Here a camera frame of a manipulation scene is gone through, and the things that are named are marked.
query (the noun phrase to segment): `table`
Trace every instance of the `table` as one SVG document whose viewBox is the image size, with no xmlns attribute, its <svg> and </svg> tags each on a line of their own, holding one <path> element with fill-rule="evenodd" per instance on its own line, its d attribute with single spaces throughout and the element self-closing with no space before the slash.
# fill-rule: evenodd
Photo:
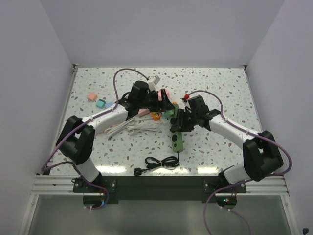
<svg viewBox="0 0 313 235">
<path fill-rule="evenodd" d="M 112 78 L 119 68 L 79 68 L 73 84 L 65 113 L 68 117 L 84 117 L 100 111 L 95 102 L 87 100 L 94 92 L 107 102 L 115 101 Z M 225 114 L 233 121 L 252 130 L 261 127 L 253 104 L 252 95 L 243 68 L 137 68 L 146 76 L 158 75 L 158 87 L 170 92 L 172 101 L 181 107 L 186 93 L 195 90 L 209 90 L 218 95 L 224 104 Z M 132 84 L 143 79 L 132 71 L 125 71 L 117 77 L 119 97 L 130 91 Z M 201 94 L 209 109 L 220 109 L 214 97 Z M 136 167 L 145 168 L 148 156 L 163 159 L 175 156 L 172 151 L 170 124 L 162 125 L 157 132 L 142 132 L 135 136 L 124 130 L 110 140 L 106 134 L 96 136 L 91 158 L 103 175 L 132 176 Z M 153 176 L 215 176 L 223 169 L 243 161 L 242 151 L 225 137 L 195 127 L 191 133 L 183 133 L 185 150 L 180 154 L 180 166 L 172 169 L 158 168 L 145 175 Z M 53 163 L 69 160 L 57 152 Z M 50 175 L 77 175 L 68 164 L 51 170 Z"/>
</svg>

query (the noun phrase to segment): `yellow object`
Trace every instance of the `yellow object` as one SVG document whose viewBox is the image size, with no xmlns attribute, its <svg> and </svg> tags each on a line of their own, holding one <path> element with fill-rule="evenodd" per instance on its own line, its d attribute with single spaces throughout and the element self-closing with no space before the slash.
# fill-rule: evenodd
<svg viewBox="0 0 313 235">
<path fill-rule="evenodd" d="M 154 121 L 159 121 L 162 117 L 162 112 L 152 112 L 151 114 Z"/>
</svg>

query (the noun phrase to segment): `white wall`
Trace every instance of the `white wall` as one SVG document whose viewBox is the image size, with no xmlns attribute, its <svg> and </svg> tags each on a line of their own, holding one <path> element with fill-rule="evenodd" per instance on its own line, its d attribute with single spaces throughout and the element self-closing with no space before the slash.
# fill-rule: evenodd
<svg viewBox="0 0 313 235">
<path fill-rule="evenodd" d="M 312 0 L 285 0 L 247 69 L 263 127 L 272 131 L 293 157 L 287 186 L 300 227 L 311 229 L 312 9 Z"/>
<path fill-rule="evenodd" d="M 17 234 L 48 155 L 71 63 L 39 0 L 0 3 L 0 234 Z"/>
<path fill-rule="evenodd" d="M 72 63 L 246 65 L 284 0 L 41 0 Z"/>
</svg>

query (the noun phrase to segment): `blue block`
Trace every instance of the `blue block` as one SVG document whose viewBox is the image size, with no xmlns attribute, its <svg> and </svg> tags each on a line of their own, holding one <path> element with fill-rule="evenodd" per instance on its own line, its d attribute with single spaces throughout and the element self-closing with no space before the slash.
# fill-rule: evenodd
<svg viewBox="0 0 313 235">
<path fill-rule="evenodd" d="M 103 109 L 105 105 L 106 105 L 106 102 L 102 99 L 98 100 L 96 103 L 96 106 L 100 109 Z"/>
<path fill-rule="evenodd" d="M 108 102 L 108 103 L 106 103 L 106 109 L 109 108 L 109 107 L 111 107 L 113 104 L 114 104 L 113 102 Z"/>
</svg>

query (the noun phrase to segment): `gray floor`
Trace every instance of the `gray floor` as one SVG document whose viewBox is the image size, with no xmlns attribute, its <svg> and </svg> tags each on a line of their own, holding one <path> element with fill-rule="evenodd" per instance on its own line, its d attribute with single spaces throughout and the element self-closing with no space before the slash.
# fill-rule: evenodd
<svg viewBox="0 0 313 235">
<path fill-rule="evenodd" d="M 90 212 L 82 196 L 41 196 L 30 235 L 206 235 L 201 202 L 120 201 Z M 280 197 L 244 196 L 235 208 L 254 235 L 290 235 Z M 214 235 L 248 235 L 246 224 L 210 204 L 207 221 Z"/>
</svg>

